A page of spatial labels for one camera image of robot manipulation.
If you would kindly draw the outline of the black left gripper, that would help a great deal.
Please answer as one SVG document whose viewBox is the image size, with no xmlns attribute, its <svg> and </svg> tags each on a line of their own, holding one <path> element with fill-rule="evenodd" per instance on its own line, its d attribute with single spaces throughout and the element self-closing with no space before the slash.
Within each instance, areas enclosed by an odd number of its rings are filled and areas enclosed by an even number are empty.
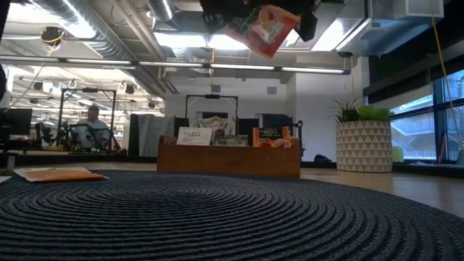
<svg viewBox="0 0 464 261">
<path fill-rule="evenodd" d="M 228 24 L 227 15 L 215 13 L 242 13 L 251 9 L 246 0 L 199 0 L 199 2 L 204 11 L 202 20 L 209 34 L 216 33 Z"/>
</svg>

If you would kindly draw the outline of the black upright panel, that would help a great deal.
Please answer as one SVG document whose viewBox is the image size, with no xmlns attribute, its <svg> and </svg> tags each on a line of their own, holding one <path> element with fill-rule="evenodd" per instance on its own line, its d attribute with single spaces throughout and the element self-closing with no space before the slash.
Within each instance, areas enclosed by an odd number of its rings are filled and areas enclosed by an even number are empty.
<svg viewBox="0 0 464 261">
<path fill-rule="evenodd" d="M 174 117 L 174 136 L 178 137 L 179 130 L 182 127 L 189 127 L 189 119 L 184 117 Z"/>
</svg>

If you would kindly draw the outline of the long ceiling strip light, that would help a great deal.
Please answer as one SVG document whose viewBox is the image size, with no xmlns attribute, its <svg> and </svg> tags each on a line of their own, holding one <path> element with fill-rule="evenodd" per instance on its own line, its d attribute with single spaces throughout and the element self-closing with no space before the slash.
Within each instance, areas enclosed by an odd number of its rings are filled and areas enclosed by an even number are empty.
<svg viewBox="0 0 464 261">
<path fill-rule="evenodd" d="M 4 64 L 14 63 L 44 63 L 69 64 L 74 67 L 100 66 L 117 69 L 135 69 L 136 67 L 173 67 L 188 69 L 212 69 L 212 70 L 255 70 L 279 73 L 307 73 L 307 74 L 326 74 L 326 75 L 348 75 L 351 70 L 335 69 L 326 67 L 290 67 L 290 66 L 270 66 L 270 65 L 235 65 L 221 63 L 201 63 L 201 62 L 165 62 L 165 61 L 135 61 L 135 60 L 110 60 L 110 59 L 78 59 L 64 57 L 31 57 L 0 55 L 0 62 Z"/>
</svg>

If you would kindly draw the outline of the wooden tea organizer box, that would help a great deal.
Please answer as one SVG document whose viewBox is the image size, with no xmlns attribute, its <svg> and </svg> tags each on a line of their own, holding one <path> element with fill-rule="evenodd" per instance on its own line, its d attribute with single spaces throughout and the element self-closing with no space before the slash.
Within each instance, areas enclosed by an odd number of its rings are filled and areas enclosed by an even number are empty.
<svg viewBox="0 0 464 261">
<path fill-rule="evenodd" d="M 160 136 L 157 170 L 298 178 L 300 141 L 291 148 L 177 145 L 173 136 Z"/>
</svg>

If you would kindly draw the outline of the silver rectangular air duct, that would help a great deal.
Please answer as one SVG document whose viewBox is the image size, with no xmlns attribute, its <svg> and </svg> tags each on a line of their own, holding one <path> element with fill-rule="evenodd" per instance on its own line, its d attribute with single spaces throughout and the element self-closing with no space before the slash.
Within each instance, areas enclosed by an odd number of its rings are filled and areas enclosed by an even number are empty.
<svg viewBox="0 0 464 261">
<path fill-rule="evenodd" d="M 381 56 L 444 17 L 447 0 L 347 0 L 337 20 L 344 35 L 334 48 L 356 56 Z"/>
</svg>

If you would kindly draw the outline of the round dark woven placemat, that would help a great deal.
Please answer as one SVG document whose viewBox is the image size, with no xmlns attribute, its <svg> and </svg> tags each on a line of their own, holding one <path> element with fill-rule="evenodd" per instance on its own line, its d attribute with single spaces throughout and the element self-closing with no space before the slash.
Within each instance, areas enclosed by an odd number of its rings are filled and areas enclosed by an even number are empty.
<svg viewBox="0 0 464 261">
<path fill-rule="evenodd" d="M 354 186 L 104 170 L 0 183 L 0 261 L 464 261 L 464 219 Z"/>
</svg>

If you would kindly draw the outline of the grey office partition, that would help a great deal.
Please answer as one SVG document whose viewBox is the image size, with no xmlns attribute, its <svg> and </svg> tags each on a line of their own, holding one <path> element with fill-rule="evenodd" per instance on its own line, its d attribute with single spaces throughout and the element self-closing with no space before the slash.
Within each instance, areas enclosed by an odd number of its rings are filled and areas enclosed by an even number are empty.
<svg viewBox="0 0 464 261">
<path fill-rule="evenodd" d="M 130 156 L 157 157 L 161 136 L 174 135 L 173 117 L 130 116 L 128 153 Z"/>
</svg>

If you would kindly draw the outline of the black background station frame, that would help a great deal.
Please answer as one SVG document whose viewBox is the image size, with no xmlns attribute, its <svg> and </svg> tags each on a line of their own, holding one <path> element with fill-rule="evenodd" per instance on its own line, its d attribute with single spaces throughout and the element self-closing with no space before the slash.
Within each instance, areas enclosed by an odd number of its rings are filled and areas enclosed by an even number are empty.
<svg viewBox="0 0 464 261">
<path fill-rule="evenodd" d="M 61 141 L 61 138 L 63 137 L 63 135 L 65 134 L 64 132 L 62 132 L 62 114 L 63 114 L 63 111 L 64 111 L 64 103 L 69 99 L 69 98 L 72 98 L 73 97 L 73 94 L 75 92 L 83 92 L 83 93 L 98 93 L 99 91 L 100 92 L 105 92 L 105 93 L 112 93 L 112 98 L 111 98 L 111 101 L 112 101 L 112 109 L 111 109 L 111 120 L 110 120 L 110 128 L 108 130 L 109 134 L 110 134 L 110 140 L 109 140 L 109 143 L 108 143 L 108 154 L 111 154 L 112 153 L 112 145 L 114 143 L 114 141 L 112 140 L 112 138 L 114 137 L 114 133 L 113 133 L 113 127 L 114 127 L 114 120 L 115 120 L 115 107 L 116 107 L 116 96 L 117 96 L 117 92 L 116 90 L 104 90 L 104 89 L 98 89 L 98 88 L 91 88 L 91 87 L 85 87 L 85 88 L 63 88 L 62 89 L 62 93 L 61 93 L 61 96 L 60 96 L 60 104 L 59 104 L 59 118 L 58 118 L 58 125 L 57 125 L 57 135 L 56 135 L 56 145 L 59 146 L 60 145 L 60 141 Z"/>
</svg>

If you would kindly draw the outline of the green blue tea packet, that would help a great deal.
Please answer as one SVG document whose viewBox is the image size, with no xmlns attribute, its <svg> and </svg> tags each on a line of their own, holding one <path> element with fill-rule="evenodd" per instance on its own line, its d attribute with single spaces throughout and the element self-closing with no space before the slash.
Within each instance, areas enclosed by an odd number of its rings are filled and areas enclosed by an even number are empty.
<svg viewBox="0 0 464 261">
<path fill-rule="evenodd" d="M 213 145 L 214 146 L 241 146 L 241 147 L 247 147 L 249 145 L 249 137 L 246 136 L 246 135 L 217 137 L 213 141 Z"/>
</svg>

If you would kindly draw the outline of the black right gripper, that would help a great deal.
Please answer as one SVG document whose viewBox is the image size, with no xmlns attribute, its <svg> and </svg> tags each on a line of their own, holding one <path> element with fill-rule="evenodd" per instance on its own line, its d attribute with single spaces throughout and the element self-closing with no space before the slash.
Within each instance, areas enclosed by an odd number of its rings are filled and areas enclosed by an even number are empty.
<svg viewBox="0 0 464 261">
<path fill-rule="evenodd" d="M 310 41 L 315 37 L 318 23 L 317 17 L 312 13 L 315 0 L 260 0 L 264 4 L 271 4 L 285 9 L 294 15 L 302 15 L 299 24 L 299 37 L 303 41 Z"/>
</svg>

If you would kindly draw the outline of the person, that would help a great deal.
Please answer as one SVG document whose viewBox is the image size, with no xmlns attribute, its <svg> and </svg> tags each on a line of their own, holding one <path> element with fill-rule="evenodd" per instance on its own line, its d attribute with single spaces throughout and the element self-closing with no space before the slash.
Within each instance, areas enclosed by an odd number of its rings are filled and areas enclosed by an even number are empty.
<svg viewBox="0 0 464 261">
<path fill-rule="evenodd" d="M 82 124 L 82 126 L 75 128 L 81 149 L 91 149 L 95 144 L 95 140 L 92 137 L 87 138 L 87 136 L 91 134 L 87 125 L 91 127 L 96 140 L 101 145 L 104 145 L 109 140 L 109 132 L 107 131 L 108 126 L 104 121 L 99 119 L 99 108 L 96 105 L 91 105 L 88 108 L 87 118 L 79 120 L 78 124 Z"/>
</svg>

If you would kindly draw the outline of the white orange Tazo tea bag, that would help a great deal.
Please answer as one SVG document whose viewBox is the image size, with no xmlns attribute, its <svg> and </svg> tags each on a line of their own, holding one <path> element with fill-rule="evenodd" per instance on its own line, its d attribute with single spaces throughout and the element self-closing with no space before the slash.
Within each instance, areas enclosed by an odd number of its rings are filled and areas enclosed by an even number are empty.
<svg viewBox="0 0 464 261">
<path fill-rule="evenodd" d="M 180 127 L 176 144 L 186 146 L 209 146 L 211 139 L 211 128 Z"/>
<path fill-rule="evenodd" d="M 47 167 L 47 168 L 18 168 L 14 173 L 29 182 L 65 182 L 65 181 L 100 181 L 106 176 L 92 173 L 83 167 Z"/>
</svg>

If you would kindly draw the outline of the dark background table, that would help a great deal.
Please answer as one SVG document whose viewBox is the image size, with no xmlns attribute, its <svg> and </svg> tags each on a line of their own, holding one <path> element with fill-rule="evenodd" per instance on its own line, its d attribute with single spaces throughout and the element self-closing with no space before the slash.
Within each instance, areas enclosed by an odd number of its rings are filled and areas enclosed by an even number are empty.
<svg viewBox="0 0 464 261">
<path fill-rule="evenodd" d="M 136 157 L 108 154 L 68 154 L 33 151 L 32 154 L 18 154 L 15 152 L 0 152 L 0 166 L 5 167 L 8 157 L 14 158 L 15 167 L 36 165 L 62 165 L 93 162 L 119 162 L 119 163 L 157 163 L 156 157 Z"/>
</svg>

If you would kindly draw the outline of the red Ahmad tea bag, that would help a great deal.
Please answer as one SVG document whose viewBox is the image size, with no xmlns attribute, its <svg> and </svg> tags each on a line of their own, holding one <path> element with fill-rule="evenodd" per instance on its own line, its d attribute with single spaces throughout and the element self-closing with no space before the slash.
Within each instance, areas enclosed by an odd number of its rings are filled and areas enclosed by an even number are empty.
<svg viewBox="0 0 464 261">
<path fill-rule="evenodd" d="M 253 147 L 292 148 L 288 126 L 272 128 L 253 128 Z"/>
<path fill-rule="evenodd" d="M 247 17 L 233 18 L 225 27 L 226 35 L 243 43 L 263 57 L 273 58 L 300 18 L 285 9 L 264 5 L 251 10 Z"/>
</svg>

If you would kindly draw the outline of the potted plant in patterned pot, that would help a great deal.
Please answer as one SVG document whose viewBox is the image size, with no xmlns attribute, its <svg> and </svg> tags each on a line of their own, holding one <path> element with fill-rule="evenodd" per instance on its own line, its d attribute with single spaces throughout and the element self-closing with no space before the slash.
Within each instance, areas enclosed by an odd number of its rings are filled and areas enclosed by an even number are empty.
<svg viewBox="0 0 464 261">
<path fill-rule="evenodd" d="M 357 173 L 392 171 L 393 113 L 387 108 L 361 104 L 357 99 L 335 101 L 336 167 Z"/>
</svg>

